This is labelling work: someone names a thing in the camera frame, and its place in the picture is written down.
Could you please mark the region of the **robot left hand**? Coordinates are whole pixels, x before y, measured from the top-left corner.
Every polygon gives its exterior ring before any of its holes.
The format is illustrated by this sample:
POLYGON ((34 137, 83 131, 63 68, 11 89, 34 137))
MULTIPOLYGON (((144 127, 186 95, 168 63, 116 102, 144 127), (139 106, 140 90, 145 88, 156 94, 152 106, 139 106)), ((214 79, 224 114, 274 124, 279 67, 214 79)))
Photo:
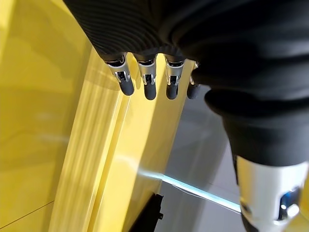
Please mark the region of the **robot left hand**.
POLYGON ((309 170, 306 0, 67 0, 104 61, 123 52, 198 62, 229 138, 248 232, 281 232, 309 170))

